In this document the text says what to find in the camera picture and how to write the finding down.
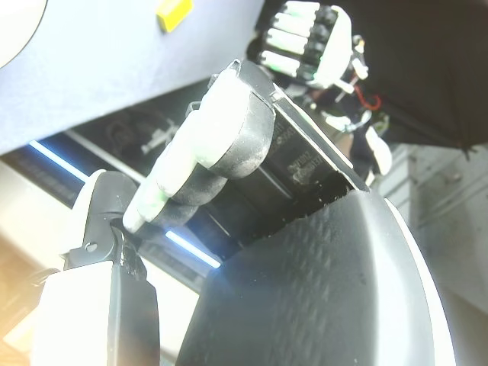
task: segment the yellow object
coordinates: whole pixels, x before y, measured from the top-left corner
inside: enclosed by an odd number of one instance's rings
[[[192,8],[192,0],[162,0],[156,10],[161,28],[166,32],[171,32],[186,18]]]

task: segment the light strip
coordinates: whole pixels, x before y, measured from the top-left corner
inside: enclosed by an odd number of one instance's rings
[[[181,238],[178,234],[175,234],[172,231],[167,231],[165,235],[168,239],[173,241],[175,244],[178,244],[183,249],[187,250],[188,252],[190,252],[194,256],[198,257],[199,259],[201,259],[202,261],[204,261],[208,265],[210,265],[214,268],[220,267],[219,262],[217,262],[215,259],[210,257],[208,254],[203,253],[199,248],[197,248],[193,244],[190,244],[185,239]]]
[[[44,145],[38,143],[37,141],[30,141],[29,145],[31,145],[33,148],[35,148],[35,150],[37,150],[39,153],[46,156],[51,161],[55,162],[61,168],[65,169],[66,171],[73,174],[80,181],[83,181],[83,182],[87,181],[88,176],[85,173],[80,172],[77,168],[75,168],[73,165],[69,164],[63,158],[60,158],[58,155],[56,155],[54,152],[52,152],[51,150],[46,148]]]

